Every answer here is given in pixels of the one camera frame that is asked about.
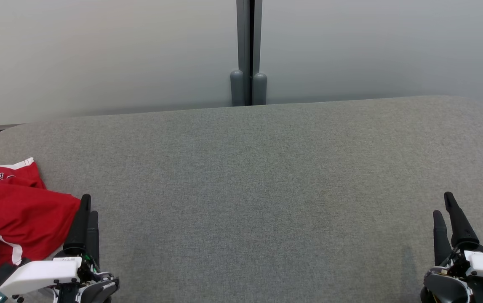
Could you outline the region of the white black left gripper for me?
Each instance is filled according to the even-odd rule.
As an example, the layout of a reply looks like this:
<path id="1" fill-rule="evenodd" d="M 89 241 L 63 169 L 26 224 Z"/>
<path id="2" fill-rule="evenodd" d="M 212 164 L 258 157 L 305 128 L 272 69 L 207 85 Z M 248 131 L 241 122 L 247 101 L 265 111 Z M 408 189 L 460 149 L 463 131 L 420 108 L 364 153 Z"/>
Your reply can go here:
<path id="1" fill-rule="evenodd" d="M 64 242 L 64 256 L 20 265 L 1 284 L 5 297 L 21 297 L 43 290 L 54 303 L 110 303 L 120 280 L 101 272 L 99 214 L 91 211 L 91 196 L 84 194 Z"/>

